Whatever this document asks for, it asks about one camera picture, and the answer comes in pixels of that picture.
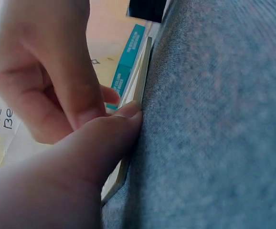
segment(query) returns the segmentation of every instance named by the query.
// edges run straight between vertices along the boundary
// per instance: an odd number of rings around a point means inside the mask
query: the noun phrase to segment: black object
[[[127,16],[161,23],[167,0],[130,0]]]

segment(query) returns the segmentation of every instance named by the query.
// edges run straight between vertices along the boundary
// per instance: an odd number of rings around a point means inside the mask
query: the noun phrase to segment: book
[[[125,96],[123,97],[119,108],[132,100],[136,100],[140,103],[142,102],[149,67],[151,48],[152,38],[147,37],[143,52],[141,52],[136,66],[134,66],[133,77],[128,84]],[[127,175],[128,165],[128,158],[122,159],[115,170],[108,177],[101,193],[103,204],[105,204],[123,186]]]

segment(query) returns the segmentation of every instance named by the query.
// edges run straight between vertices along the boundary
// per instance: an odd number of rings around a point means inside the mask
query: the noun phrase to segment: teal book spine
[[[113,82],[112,88],[122,97],[125,87],[127,85],[128,78],[134,67],[135,59],[143,38],[145,27],[141,25],[135,25],[129,40],[121,55]],[[117,110],[117,106],[107,104],[107,108]]]

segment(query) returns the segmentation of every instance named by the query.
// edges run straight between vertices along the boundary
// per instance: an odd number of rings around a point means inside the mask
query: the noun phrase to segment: hand
[[[5,0],[0,12],[0,96],[34,138],[53,144],[118,94],[100,86],[86,44],[88,0]]]
[[[23,164],[0,169],[0,229],[100,228],[101,187],[135,142],[132,102],[96,118]]]

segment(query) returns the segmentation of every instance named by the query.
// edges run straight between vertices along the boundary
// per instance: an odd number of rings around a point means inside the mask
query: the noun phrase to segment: clothing
[[[174,0],[106,229],[276,229],[276,0]]]

